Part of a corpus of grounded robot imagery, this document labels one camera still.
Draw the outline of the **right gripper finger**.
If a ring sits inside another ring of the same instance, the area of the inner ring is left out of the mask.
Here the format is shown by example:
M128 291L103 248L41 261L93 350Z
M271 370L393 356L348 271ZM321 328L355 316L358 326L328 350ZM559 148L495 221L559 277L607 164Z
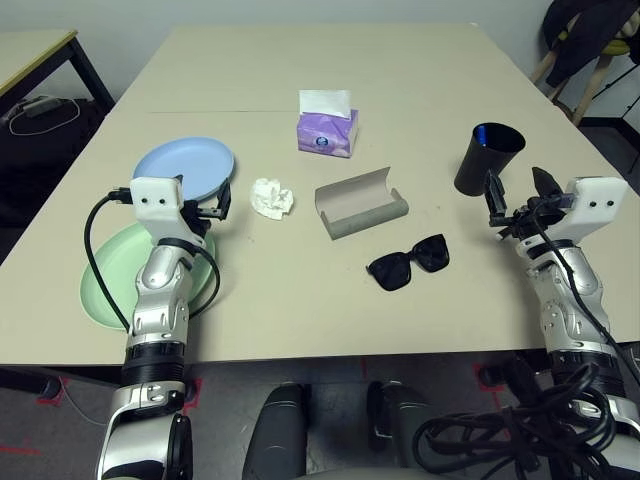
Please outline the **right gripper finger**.
M549 200L558 199L563 195L563 191L554 177L546 170L533 167L532 175L534 187L537 192L536 199Z
M505 219L504 188L499 176L489 170L485 176L484 196L489 209L490 223L503 223Z

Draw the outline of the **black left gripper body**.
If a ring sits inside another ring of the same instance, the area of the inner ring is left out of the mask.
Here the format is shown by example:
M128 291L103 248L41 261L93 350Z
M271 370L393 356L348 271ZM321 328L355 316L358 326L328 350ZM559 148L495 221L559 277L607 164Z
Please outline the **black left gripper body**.
M218 200L215 207L200 207L196 200L187 200L180 213L191 232L204 239L212 220L224 220L224 201Z

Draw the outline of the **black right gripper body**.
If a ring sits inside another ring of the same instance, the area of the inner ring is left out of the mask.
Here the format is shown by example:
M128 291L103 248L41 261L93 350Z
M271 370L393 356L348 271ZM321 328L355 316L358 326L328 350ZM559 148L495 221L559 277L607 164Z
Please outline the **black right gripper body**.
M500 227L496 234L498 240L513 237L523 241L559 223L570 206L570 194L531 197L526 205L507 216L505 201L493 200L492 226Z

